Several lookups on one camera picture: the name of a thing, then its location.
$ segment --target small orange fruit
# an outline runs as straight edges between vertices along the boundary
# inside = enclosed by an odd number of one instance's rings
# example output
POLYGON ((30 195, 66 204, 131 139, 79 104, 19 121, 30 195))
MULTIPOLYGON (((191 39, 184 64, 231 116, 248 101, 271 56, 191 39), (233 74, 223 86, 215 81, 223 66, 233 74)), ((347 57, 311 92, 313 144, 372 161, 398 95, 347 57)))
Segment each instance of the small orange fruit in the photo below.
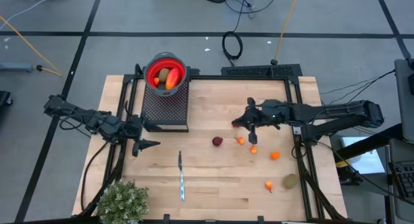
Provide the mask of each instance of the small orange fruit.
POLYGON ((245 140, 242 137, 238 137, 238 138, 236 138, 236 140, 239 144, 244 144, 245 143, 245 140))
POLYGON ((267 181, 265 183, 266 188, 270 191, 270 193, 272 193, 272 189, 273 189, 273 184, 270 181, 267 181))
POLYGON ((275 151, 275 152, 270 153, 270 158, 271 158, 272 160, 276 160, 276 159, 278 159, 279 157, 280 157, 280 152, 278 152, 278 151, 275 151))
POLYGON ((253 153, 253 154, 257 153, 257 147, 252 146, 250 149, 250 153, 253 153))
POLYGON ((154 78, 154 85, 158 85, 160 83, 160 78, 154 78))

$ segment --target knife blade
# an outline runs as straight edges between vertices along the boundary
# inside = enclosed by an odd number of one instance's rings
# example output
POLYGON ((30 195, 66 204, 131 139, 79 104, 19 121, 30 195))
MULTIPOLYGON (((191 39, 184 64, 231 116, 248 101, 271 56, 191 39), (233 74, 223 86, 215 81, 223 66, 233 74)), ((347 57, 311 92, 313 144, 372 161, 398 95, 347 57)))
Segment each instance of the knife blade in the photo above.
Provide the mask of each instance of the knife blade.
POLYGON ((181 151, 179 153, 179 169, 180 169, 180 199, 184 201, 184 175, 182 174, 182 159, 181 159, 181 151))

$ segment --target wooden tabletop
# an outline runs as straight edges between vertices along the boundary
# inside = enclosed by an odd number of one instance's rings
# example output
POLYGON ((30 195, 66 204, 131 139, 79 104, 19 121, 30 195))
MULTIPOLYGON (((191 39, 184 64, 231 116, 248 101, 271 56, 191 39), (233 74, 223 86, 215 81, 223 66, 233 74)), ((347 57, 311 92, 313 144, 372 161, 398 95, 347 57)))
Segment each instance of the wooden tabletop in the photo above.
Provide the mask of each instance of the wooden tabletop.
MULTIPOLYGON (((123 76, 107 77, 99 110, 116 113, 122 80, 123 76)), ((134 114, 140 114, 144 86, 144 81, 139 80, 134 114)), ((301 77, 300 87, 304 103, 320 105, 314 77, 301 77)), ((282 81, 192 80, 189 133, 144 131, 143 138, 157 140, 161 145, 140 152, 138 157, 131 155, 133 141, 128 142, 122 178, 135 180, 137 186, 149 188, 150 209, 146 219, 162 219, 164 214, 170 214, 171 219, 257 220, 257 216, 264 216, 266 221, 306 220, 300 185, 292 190, 281 185, 284 176, 298 175, 297 162, 290 154, 293 147, 291 128, 283 125, 280 130, 256 129, 258 151, 255 155, 250 153, 247 130, 240 128, 236 132, 232 128, 230 122, 244 113, 249 96, 258 104, 265 99, 287 99, 282 81), (236 135, 244 137, 246 143, 239 145, 234 139, 236 135), (220 147, 212 145, 216 136, 224 139, 220 147), (185 201, 180 200, 179 192, 179 151, 182 152, 185 201), (279 151, 281 157, 271 161, 272 151, 279 151), (273 182, 272 193, 265 189, 266 181, 273 182)), ((329 144, 328 138, 321 141, 329 144)), ((92 137, 85 165, 103 144, 99 135, 92 137)), ((108 151, 109 147, 89 168, 85 205, 102 185, 108 151)), ((347 216, 332 151, 317 145, 313 147, 313 153, 321 190, 337 211, 347 216)), ((81 185, 73 214, 81 212, 81 185)), ((316 217, 314 196, 310 187, 308 190, 312 213, 316 217)))

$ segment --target green potted plant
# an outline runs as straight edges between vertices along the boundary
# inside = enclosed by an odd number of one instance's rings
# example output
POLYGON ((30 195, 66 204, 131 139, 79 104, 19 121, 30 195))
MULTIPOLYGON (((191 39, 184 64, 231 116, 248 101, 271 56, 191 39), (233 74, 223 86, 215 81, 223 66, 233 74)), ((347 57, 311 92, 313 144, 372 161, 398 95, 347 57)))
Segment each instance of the green potted plant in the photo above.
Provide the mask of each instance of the green potted plant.
POLYGON ((96 214, 103 224, 137 224, 148 214, 148 188, 138 188, 134 181, 109 185, 98 202, 96 214))

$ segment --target kiwi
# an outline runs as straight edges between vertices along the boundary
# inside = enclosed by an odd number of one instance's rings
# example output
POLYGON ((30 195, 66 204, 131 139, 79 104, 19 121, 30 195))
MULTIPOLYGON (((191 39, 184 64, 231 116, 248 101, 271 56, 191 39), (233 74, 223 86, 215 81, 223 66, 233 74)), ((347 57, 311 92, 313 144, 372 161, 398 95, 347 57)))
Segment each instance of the kiwi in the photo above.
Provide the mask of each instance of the kiwi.
POLYGON ((160 78, 160 82, 166 82, 168 74, 169 74, 169 69, 167 68, 161 69, 158 75, 158 78, 160 78))
POLYGON ((283 178, 282 184, 286 189, 292 189, 298 183, 298 176, 295 174, 288 174, 283 178))

